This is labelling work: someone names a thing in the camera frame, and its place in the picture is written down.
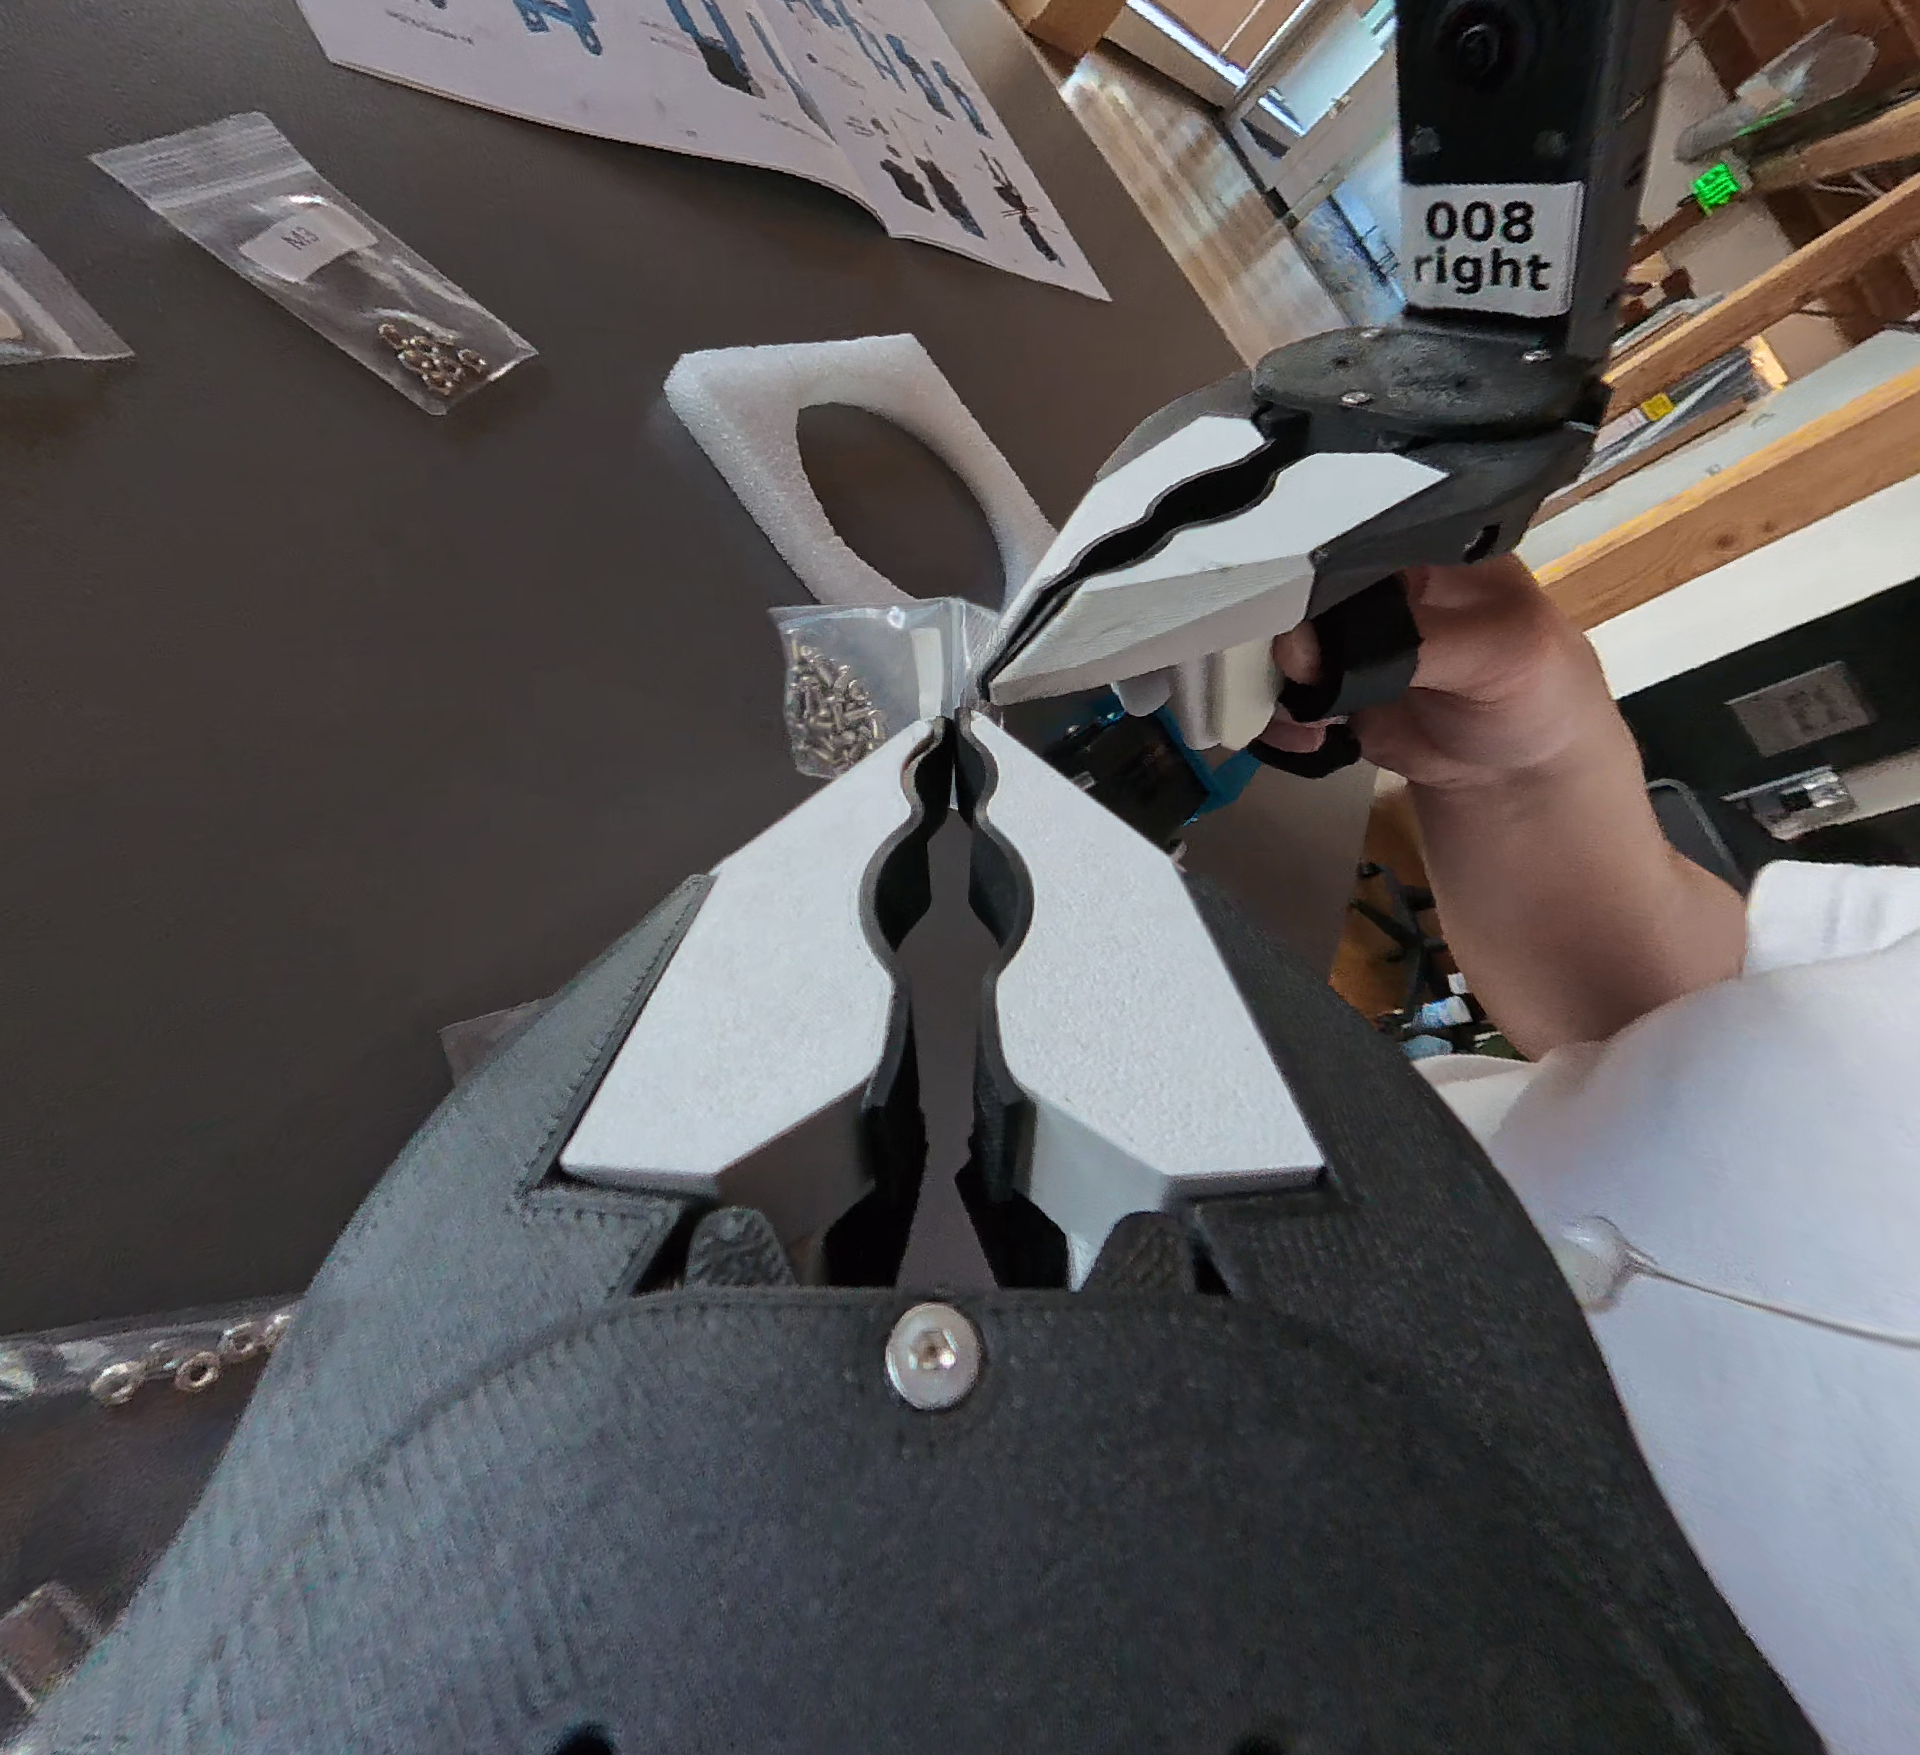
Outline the black office chair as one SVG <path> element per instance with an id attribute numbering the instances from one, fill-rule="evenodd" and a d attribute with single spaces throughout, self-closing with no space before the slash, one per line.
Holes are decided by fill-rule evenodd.
<path id="1" fill-rule="evenodd" d="M 1447 999 L 1450 974 L 1450 948 L 1439 934 L 1428 887 L 1362 859 L 1331 963 L 1335 995 L 1384 1026 Z"/>

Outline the white printed instruction sheet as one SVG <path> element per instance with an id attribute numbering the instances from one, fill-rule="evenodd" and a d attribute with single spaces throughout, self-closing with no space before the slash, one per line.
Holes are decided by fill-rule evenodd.
<path id="1" fill-rule="evenodd" d="M 890 236 L 1108 290 L 927 0 L 297 0 L 330 62 L 824 183 Z"/>

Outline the person's right hand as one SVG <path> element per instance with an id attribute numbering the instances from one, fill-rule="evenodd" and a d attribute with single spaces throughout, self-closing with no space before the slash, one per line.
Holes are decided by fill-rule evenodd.
<path id="1" fill-rule="evenodd" d="M 1418 667 L 1397 701 L 1348 719 L 1364 760 L 1420 792 L 1463 799 L 1640 783 L 1592 644 L 1517 556 L 1415 566 L 1402 583 Z"/>

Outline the clear bag of silver screws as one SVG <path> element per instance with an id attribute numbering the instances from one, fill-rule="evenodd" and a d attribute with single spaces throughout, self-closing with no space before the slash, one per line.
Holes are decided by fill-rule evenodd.
<path id="1" fill-rule="evenodd" d="M 833 780 L 885 742 L 967 707 L 998 613 L 964 597 L 771 612 L 795 768 Z"/>

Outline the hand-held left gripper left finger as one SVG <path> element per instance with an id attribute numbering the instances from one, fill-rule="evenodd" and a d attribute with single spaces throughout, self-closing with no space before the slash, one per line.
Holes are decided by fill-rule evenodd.
<path id="1" fill-rule="evenodd" d="M 917 722 L 711 871 L 564 1176 L 755 1210 L 802 1279 L 895 1283 L 927 1160 L 899 948 L 952 771 L 952 724 Z"/>

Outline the small clear hardware bag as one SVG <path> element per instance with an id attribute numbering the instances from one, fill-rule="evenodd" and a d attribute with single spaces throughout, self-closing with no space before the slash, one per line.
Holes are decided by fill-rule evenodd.
<path id="1" fill-rule="evenodd" d="M 130 1577 L 204 1490 L 298 1293 L 5 1335 L 5 1584 Z"/>
<path id="2" fill-rule="evenodd" d="M 3 215 L 3 365 L 107 363 L 131 349 L 33 241 Z"/>
<path id="3" fill-rule="evenodd" d="M 63 1582 L 33 1588 L 3 1613 L 3 1685 L 24 1714 L 38 1713 L 98 1646 L 94 1612 Z"/>
<path id="4" fill-rule="evenodd" d="M 112 147 L 92 164 L 428 415 L 539 355 L 259 110 Z"/>

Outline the dark grey desk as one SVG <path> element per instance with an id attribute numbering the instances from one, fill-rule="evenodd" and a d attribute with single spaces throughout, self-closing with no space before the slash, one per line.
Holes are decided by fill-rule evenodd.
<path id="1" fill-rule="evenodd" d="M 1050 515 L 1236 368 L 993 0 L 930 0 L 1112 290 L 333 66 L 295 0 L 5 0 L 5 209 L 131 342 L 5 374 L 5 1329 L 305 1287 L 447 1089 L 804 792 L 793 574 L 686 352 L 923 340 Z M 429 420 L 92 154 L 262 110 L 539 358 Z"/>

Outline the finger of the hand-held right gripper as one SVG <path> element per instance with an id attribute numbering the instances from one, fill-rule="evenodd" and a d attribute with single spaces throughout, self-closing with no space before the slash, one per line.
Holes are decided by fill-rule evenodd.
<path id="1" fill-rule="evenodd" d="M 1176 531 L 1224 519 L 1266 486 L 1279 439 L 1251 415 L 1157 415 L 1069 515 L 996 628 L 1013 660 L 1092 582 L 1129 566 Z"/>
<path id="2" fill-rule="evenodd" d="M 1277 636 L 1404 566 L 1372 543 L 1376 525 L 1450 480 L 1418 458 L 1275 458 L 1247 506 L 1084 586 L 1016 657 L 994 660 L 993 636 L 977 690 L 1043 701 Z"/>

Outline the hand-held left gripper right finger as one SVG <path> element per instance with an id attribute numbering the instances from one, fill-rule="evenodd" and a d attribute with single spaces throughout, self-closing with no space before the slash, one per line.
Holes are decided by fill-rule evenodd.
<path id="1" fill-rule="evenodd" d="M 1299 1193 L 1325 1155 L 1172 858 L 979 716 L 957 724 L 981 986 L 957 1183 L 998 1287 L 1081 1287 L 1118 1225 Z"/>

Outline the blue servo bracket assembly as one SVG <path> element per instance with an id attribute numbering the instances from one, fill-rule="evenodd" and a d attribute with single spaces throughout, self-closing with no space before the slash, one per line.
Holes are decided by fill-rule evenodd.
<path id="1" fill-rule="evenodd" d="M 1213 760 L 1188 744 L 1170 708 L 1129 712 L 1118 692 L 1077 707 L 1039 752 L 1056 775 L 1172 858 L 1181 856 L 1192 823 L 1236 802 L 1260 772 L 1252 750 Z"/>

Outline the white foam frame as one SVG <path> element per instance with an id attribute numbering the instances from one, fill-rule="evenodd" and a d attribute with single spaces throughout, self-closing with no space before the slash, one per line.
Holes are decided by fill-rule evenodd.
<path id="1" fill-rule="evenodd" d="M 908 604 L 910 596 L 833 528 L 798 446 L 798 420 L 809 408 L 859 409 L 935 451 L 993 531 L 1011 593 L 1024 586 L 1056 537 L 914 334 L 690 352 L 662 391 L 787 566 L 825 605 L 888 610 Z"/>

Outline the person's right forearm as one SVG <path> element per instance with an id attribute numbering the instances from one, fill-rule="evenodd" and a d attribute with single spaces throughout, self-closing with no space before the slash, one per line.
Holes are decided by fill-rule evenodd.
<path id="1" fill-rule="evenodd" d="M 1672 847 L 1612 702 L 1531 758 L 1397 775 L 1452 957 L 1522 1057 L 1740 974 L 1745 901 Z"/>

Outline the white top wooden table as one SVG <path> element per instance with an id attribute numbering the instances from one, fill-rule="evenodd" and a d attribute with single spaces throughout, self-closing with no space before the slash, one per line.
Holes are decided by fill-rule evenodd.
<path id="1" fill-rule="evenodd" d="M 1885 328 L 1536 523 L 1522 560 L 1576 625 L 1596 629 L 1906 483 L 1916 352 L 1914 328 Z"/>

